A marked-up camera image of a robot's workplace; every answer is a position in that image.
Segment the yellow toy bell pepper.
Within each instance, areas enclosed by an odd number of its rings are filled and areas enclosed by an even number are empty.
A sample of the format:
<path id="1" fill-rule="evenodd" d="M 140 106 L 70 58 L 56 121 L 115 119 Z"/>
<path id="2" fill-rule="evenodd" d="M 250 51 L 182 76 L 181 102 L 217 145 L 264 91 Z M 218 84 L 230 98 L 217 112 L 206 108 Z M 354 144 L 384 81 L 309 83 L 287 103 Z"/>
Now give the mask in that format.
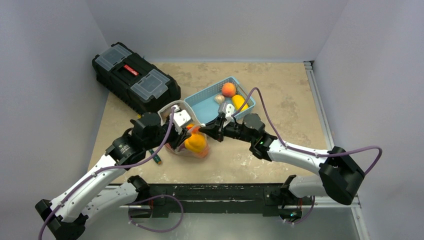
<path id="1" fill-rule="evenodd" d="M 207 146 L 206 138 L 197 133 L 192 134 L 184 141 L 184 147 L 193 153 L 201 153 L 207 148 Z"/>

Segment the clear zip top bag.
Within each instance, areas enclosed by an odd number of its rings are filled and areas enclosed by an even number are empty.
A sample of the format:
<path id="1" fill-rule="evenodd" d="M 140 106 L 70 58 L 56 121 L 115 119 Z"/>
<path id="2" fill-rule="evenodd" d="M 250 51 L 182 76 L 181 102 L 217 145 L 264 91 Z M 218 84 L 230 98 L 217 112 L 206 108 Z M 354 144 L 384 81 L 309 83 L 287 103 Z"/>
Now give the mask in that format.
<path id="1" fill-rule="evenodd" d="M 174 140 L 169 140 L 168 143 L 166 143 L 165 147 L 168 152 L 173 153 L 175 155 L 185 156 L 185 157 L 193 157 L 193 158 L 205 158 L 209 153 L 209 144 L 207 141 L 207 136 L 204 133 L 199 132 L 199 128 L 203 126 L 202 123 L 197 119 L 196 115 L 194 114 L 194 111 L 192 108 L 183 100 L 176 100 L 173 101 L 164 107 L 162 107 L 158 114 L 161 118 L 161 123 L 164 123 L 166 121 L 166 118 L 170 116 L 171 114 L 171 107 L 173 105 L 178 105 L 182 110 L 186 110 L 189 115 L 192 118 L 191 123 L 181 132 L 178 133 L 174 127 L 174 130 L 172 131 L 173 134 L 175 134 Z M 203 135 L 206 138 L 207 141 L 207 148 L 200 153 L 194 153 L 184 146 L 184 141 L 188 139 L 192 134 L 200 134 Z"/>

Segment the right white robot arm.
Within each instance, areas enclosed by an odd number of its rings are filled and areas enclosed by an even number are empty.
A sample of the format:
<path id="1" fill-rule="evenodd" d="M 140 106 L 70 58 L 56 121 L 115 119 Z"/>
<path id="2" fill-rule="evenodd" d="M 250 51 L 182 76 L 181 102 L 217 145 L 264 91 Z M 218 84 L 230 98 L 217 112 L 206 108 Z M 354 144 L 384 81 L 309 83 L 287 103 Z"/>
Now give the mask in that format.
<path id="1" fill-rule="evenodd" d="M 229 121 L 225 114 L 199 128 L 199 132 L 222 142 L 225 137 L 250 143 L 249 151 L 258 159 L 287 163 L 319 176 L 327 196 L 350 205 L 361 186 L 365 173 L 340 147 L 331 150 L 312 149 L 280 141 L 265 130 L 256 113 L 247 114 L 241 123 Z"/>

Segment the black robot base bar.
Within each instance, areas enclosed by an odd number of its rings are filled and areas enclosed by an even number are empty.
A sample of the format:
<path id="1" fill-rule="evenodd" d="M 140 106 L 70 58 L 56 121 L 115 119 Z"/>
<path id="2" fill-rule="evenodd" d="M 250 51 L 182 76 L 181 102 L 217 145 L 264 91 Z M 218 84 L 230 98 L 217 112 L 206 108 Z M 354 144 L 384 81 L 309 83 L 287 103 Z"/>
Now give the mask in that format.
<path id="1" fill-rule="evenodd" d="M 294 176 L 284 183 L 147 183 L 140 176 L 127 182 L 135 186 L 129 204 L 133 218 L 167 218 L 169 214 L 260 214 L 299 220 L 311 196 L 296 197 L 289 191 Z"/>

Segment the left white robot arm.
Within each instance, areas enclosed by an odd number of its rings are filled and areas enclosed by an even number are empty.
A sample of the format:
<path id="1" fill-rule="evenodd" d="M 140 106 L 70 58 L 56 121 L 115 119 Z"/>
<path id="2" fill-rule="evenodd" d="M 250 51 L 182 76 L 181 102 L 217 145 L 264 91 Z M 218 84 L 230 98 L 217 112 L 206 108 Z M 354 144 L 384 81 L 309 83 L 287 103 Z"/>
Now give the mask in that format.
<path id="1" fill-rule="evenodd" d="M 112 142 L 83 177 L 54 199 L 42 199 L 35 205 L 43 219 L 37 238 L 41 240 L 45 229 L 49 229 L 57 240 L 76 240 L 106 210 L 167 198 L 166 194 L 153 196 L 151 187 L 140 176 L 130 177 L 114 191 L 101 191 L 126 171 L 153 159 L 166 144 L 185 139 L 191 120 L 186 110 L 176 106 L 165 120 L 152 112 L 131 120 L 132 127 Z"/>

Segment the light blue plastic basket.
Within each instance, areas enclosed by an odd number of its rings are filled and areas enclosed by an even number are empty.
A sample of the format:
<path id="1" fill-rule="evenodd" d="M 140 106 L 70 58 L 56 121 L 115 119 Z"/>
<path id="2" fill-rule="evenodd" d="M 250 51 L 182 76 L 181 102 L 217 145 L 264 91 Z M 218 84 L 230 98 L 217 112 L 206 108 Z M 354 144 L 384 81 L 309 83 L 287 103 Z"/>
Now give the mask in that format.
<path id="1" fill-rule="evenodd" d="M 218 116 L 220 104 L 215 101 L 215 97 L 222 93 L 222 87 L 225 83 L 235 85 L 236 94 L 246 99 L 249 91 L 241 86 L 240 82 L 233 76 L 229 76 L 215 84 L 212 84 L 184 99 L 192 108 L 195 116 L 201 124 L 206 124 Z"/>

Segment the white toy garlic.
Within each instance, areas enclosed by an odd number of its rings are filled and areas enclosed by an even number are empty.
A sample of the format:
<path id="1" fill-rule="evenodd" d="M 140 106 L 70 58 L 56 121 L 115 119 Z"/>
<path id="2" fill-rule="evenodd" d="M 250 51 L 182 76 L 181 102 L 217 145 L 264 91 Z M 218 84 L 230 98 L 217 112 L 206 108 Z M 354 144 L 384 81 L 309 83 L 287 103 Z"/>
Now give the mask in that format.
<path id="1" fill-rule="evenodd" d="M 222 94 L 217 94 L 217 95 L 214 97 L 214 101 L 215 101 L 218 105 L 221 105 L 221 104 L 223 104 L 223 103 L 226 101 L 226 97 L 225 97 L 225 96 L 223 96 Z"/>

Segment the yellow toy lemon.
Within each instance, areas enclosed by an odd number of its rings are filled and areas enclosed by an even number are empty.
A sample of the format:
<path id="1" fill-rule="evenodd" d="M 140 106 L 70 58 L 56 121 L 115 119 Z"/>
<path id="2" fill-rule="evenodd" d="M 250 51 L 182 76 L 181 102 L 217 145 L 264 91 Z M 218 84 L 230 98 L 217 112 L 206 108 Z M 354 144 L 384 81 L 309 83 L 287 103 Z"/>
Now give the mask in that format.
<path id="1" fill-rule="evenodd" d="M 245 111 L 248 109 L 249 105 L 246 103 L 244 106 L 245 98 L 242 95 L 236 94 L 231 98 L 232 104 L 235 107 L 235 111 Z"/>

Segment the peach toy fruit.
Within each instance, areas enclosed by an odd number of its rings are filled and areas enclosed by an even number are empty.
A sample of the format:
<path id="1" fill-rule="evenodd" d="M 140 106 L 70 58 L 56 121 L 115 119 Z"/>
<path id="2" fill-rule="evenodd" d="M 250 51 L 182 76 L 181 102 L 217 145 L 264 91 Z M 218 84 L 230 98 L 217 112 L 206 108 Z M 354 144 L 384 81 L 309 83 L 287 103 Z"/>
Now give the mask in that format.
<path id="1" fill-rule="evenodd" d="M 233 83 L 226 82 L 223 84 L 221 88 L 221 94 L 224 97 L 232 98 L 234 95 L 236 95 L 236 93 L 237 93 L 237 88 Z"/>

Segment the black plastic toolbox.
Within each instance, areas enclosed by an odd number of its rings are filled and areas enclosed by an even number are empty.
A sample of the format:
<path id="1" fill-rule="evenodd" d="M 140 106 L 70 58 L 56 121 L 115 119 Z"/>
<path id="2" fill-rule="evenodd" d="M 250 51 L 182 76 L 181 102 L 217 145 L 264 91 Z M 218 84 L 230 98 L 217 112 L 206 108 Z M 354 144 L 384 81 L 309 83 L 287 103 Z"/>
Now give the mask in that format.
<path id="1" fill-rule="evenodd" d="M 96 80 L 140 115 L 181 99 L 173 77 L 121 42 L 96 55 L 92 67 Z"/>

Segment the green handled screwdriver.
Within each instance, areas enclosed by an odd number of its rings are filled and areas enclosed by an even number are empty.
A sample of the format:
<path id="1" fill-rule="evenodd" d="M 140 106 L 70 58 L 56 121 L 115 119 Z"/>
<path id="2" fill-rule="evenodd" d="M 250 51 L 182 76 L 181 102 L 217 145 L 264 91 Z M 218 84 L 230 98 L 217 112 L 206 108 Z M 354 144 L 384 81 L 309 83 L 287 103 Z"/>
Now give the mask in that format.
<path id="1" fill-rule="evenodd" d="M 149 149 L 148 151 L 157 165 L 161 165 L 163 163 L 161 158 L 155 153 L 153 149 Z"/>

